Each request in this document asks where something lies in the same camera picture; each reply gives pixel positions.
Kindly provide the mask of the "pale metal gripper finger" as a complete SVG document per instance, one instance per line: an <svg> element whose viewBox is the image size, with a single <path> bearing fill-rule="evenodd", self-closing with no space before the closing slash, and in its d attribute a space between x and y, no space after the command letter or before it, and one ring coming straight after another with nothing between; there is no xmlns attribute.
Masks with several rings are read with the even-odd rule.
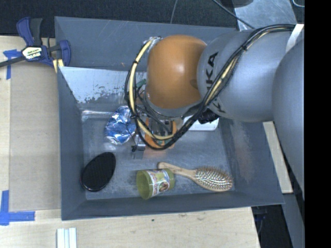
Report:
<svg viewBox="0 0 331 248"><path fill-rule="evenodd" d="M145 151L145 144L133 145L132 158L137 160L143 159L144 151Z"/></svg>

